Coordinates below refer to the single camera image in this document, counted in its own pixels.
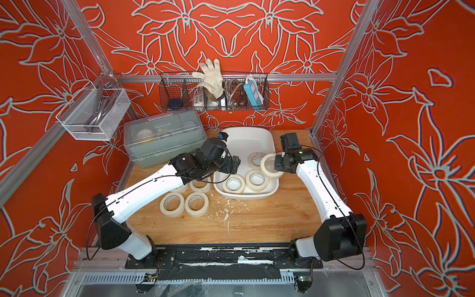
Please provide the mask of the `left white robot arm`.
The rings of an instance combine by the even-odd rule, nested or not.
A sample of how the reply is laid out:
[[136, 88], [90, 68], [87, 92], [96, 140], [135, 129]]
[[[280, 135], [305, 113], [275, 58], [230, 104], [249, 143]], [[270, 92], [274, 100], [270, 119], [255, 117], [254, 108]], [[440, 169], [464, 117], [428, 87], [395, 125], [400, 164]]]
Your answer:
[[152, 254], [152, 240], [138, 234], [126, 221], [138, 210], [159, 197], [192, 181], [203, 181], [214, 172], [236, 174], [241, 160], [237, 156], [207, 158], [198, 153], [182, 153], [146, 179], [118, 193], [92, 198], [93, 220], [103, 250], [119, 248], [137, 260]]

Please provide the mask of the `beige tape roll twelve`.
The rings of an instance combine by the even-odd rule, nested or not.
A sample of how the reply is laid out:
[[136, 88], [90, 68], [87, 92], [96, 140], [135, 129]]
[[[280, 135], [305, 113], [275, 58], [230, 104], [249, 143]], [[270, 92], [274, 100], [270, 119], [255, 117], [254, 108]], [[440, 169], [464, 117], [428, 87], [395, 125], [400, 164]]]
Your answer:
[[232, 174], [223, 183], [223, 190], [226, 193], [241, 194], [244, 192], [246, 186], [245, 180], [238, 174]]

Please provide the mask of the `beige tape roll five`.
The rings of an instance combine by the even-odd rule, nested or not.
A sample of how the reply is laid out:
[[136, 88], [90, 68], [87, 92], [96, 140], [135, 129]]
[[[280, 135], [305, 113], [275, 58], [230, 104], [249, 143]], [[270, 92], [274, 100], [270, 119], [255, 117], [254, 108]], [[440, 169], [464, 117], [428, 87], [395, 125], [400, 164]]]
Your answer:
[[275, 180], [283, 176], [283, 172], [275, 169], [276, 154], [265, 155], [261, 160], [261, 170], [269, 180]]

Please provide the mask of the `beige tape roll two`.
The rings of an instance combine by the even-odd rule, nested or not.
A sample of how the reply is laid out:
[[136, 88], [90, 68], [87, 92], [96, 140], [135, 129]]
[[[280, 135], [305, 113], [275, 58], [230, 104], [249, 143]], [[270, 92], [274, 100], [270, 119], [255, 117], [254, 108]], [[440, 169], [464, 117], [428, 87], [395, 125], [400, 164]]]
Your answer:
[[185, 193], [189, 189], [189, 185], [185, 184], [183, 186], [180, 186], [179, 188], [172, 189], [170, 192], [171, 193]]

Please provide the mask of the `beige tape roll nine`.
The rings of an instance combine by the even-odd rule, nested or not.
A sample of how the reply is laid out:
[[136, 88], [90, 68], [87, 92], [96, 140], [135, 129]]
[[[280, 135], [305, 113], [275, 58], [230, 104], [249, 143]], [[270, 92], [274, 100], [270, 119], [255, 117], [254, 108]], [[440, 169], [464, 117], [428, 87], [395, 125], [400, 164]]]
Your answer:
[[204, 216], [209, 211], [209, 198], [204, 193], [193, 192], [185, 200], [186, 212], [195, 218]]

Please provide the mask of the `beige tape roll ten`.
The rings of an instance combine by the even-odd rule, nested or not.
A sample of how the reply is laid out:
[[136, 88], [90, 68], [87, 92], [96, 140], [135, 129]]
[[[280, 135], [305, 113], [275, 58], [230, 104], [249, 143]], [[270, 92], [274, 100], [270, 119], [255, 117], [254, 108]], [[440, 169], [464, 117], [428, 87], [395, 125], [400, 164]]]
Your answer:
[[262, 152], [253, 153], [249, 157], [249, 167], [253, 170], [261, 170], [261, 161], [265, 157], [265, 154]]

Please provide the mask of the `beige tape roll six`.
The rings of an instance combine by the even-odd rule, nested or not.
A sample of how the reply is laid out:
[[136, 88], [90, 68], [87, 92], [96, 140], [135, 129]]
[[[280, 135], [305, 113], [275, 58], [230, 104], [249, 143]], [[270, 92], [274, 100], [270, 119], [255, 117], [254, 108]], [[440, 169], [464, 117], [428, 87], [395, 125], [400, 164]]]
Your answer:
[[261, 170], [251, 170], [246, 175], [246, 186], [255, 192], [263, 191], [269, 183], [269, 179]]

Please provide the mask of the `beige tape roll three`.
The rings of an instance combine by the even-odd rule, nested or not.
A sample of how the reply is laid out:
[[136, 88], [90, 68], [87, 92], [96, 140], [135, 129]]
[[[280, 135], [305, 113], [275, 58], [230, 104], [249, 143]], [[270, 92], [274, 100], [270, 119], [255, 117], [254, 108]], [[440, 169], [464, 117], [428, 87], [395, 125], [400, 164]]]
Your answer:
[[185, 209], [184, 201], [181, 193], [168, 193], [160, 202], [160, 210], [168, 218], [178, 217]]

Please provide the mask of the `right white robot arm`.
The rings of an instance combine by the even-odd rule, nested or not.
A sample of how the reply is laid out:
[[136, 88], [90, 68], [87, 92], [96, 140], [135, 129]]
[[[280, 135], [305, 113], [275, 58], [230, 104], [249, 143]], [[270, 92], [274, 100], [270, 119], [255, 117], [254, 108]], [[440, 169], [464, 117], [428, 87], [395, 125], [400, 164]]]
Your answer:
[[290, 154], [276, 155], [274, 168], [279, 172], [295, 173], [306, 186], [321, 219], [321, 226], [313, 236], [291, 242], [298, 258], [319, 258], [339, 261], [363, 253], [367, 221], [355, 214], [340, 198], [315, 157], [297, 161]]

